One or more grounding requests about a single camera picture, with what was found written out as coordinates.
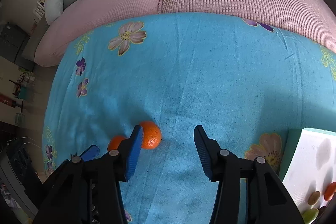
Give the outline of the orange mandarin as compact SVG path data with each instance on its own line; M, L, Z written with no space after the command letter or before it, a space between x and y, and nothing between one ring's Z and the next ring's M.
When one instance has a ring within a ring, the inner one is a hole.
M143 121L139 125L143 128L143 149L155 149L162 140L162 134L159 127L152 121Z
M122 135L114 136L108 144L107 151L110 152L112 150L117 150L120 143L125 139L126 139L126 137L124 137Z
M331 184L329 184L324 192L324 200L325 201L330 201L334 194L336 192L336 182L332 182Z

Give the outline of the brown kiwi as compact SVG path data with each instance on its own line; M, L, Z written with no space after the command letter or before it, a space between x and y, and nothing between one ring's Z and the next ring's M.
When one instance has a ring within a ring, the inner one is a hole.
M313 206L313 205L315 205L315 204L319 201L320 196L321 196L321 192L320 192L320 191L315 191L315 192L313 192L313 193L309 196L309 198L308 198L308 200L307 200L307 204L308 204L309 206Z

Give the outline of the dark red date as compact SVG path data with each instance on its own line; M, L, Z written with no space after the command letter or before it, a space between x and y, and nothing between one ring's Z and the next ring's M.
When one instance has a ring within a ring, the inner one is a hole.
M318 209L318 215L321 215L326 209L326 206L322 206Z

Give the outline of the teal white cardboard tray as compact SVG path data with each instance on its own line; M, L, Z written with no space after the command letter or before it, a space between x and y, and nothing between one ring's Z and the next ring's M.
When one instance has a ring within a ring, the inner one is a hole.
M316 128L289 130L280 164L279 178L302 214L329 205L323 196L335 182L335 132ZM309 206L309 196L320 191L319 201Z

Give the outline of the blue floral tablecloth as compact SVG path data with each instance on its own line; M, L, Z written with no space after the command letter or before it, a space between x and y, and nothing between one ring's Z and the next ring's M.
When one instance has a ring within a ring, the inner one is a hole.
M43 132L48 175L74 153L141 121L162 132L142 150L122 197L133 223L208 223L217 185L193 133L238 157L282 153L288 131L335 130L335 51L304 36L234 16L180 13L98 27L58 66Z

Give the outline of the black cabinet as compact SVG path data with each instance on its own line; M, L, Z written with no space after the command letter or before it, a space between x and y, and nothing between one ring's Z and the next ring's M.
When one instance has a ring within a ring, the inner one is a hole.
M17 66L31 70L34 63L22 57L30 36L16 24L1 24L1 56Z

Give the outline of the light grey pillow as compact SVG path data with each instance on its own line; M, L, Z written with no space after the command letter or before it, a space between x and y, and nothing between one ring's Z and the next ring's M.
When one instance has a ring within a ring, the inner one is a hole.
M58 17L60 17L64 10L63 0L46 0L45 1L45 18L47 24L50 26Z

